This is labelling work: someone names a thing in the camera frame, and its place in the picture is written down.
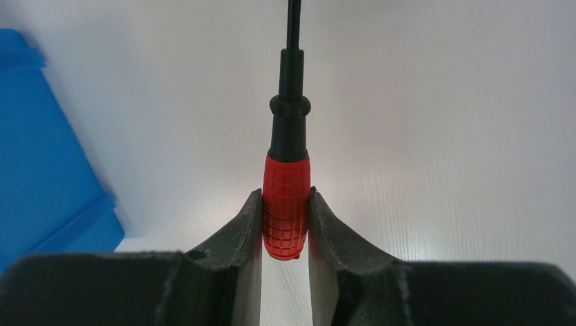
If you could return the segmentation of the red black screwdriver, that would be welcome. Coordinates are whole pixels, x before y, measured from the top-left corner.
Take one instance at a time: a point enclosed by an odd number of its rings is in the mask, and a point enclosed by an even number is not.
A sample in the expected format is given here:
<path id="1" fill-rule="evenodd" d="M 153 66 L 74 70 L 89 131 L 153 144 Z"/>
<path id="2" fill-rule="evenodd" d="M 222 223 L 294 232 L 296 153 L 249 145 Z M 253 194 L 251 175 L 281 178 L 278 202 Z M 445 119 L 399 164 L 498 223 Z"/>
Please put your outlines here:
<path id="1" fill-rule="evenodd" d="M 301 1 L 288 2 L 287 40 L 281 50 L 278 94 L 270 100 L 272 134 L 262 190 L 264 246 L 271 257 L 280 261 L 299 258 L 308 231 L 311 171 L 306 116 L 311 104 L 303 94 L 301 11 Z"/>

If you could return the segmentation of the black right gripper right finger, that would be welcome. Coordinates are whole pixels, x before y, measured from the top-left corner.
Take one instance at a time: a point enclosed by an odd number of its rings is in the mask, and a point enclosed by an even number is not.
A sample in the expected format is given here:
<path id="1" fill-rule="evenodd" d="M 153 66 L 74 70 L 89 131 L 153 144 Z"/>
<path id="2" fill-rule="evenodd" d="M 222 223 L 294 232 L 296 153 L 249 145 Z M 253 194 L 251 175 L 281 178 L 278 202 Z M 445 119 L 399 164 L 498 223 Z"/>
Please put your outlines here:
<path id="1" fill-rule="evenodd" d="M 574 325 L 575 283 L 552 264 L 402 261 L 310 197 L 315 325 Z"/>

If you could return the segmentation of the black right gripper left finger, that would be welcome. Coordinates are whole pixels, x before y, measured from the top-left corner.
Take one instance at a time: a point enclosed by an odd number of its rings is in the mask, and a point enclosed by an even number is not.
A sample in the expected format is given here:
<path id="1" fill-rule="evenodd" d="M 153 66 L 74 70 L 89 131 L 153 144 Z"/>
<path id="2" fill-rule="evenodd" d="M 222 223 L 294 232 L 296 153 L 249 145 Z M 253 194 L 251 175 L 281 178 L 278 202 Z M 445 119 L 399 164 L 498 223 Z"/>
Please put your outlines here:
<path id="1" fill-rule="evenodd" d="M 260 190 L 193 249 L 34 254 L 1 277 L 2 325 L 259 325 Z"/>

